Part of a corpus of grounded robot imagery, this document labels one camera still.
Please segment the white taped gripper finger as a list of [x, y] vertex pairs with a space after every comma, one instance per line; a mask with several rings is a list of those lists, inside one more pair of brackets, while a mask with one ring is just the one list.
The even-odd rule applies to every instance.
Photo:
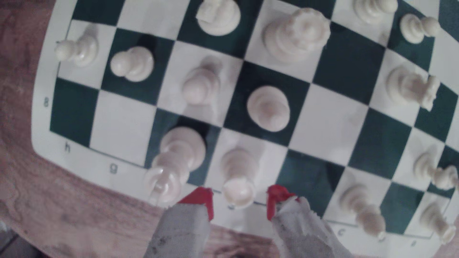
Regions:
[[267, 189], [267, 219], [282, 258], [352, 258], [326, 221], [310, 208], [303, 196], [284, 186]]
[[202, 258], [213, 218], [213, 191], [200, 186], [163, 213], [143, 257]]

